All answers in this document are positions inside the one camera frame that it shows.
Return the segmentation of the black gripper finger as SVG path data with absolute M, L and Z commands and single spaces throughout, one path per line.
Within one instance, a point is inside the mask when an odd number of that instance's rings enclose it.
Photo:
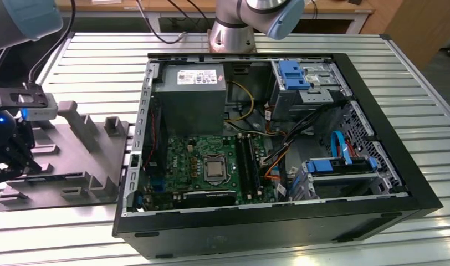
M 13 165 L 0 169 L 0 183 L 17 178 L 21 175 L 21 166 Z
M 40 173 L 40 165 L 33 160 L 31 149 L 35 147 L 31 123 L 15 121 L 15 131 L 7 142 L 0 145 L 0 157 L 8 166 L 20 165 L 21 175 L 29 172 Z

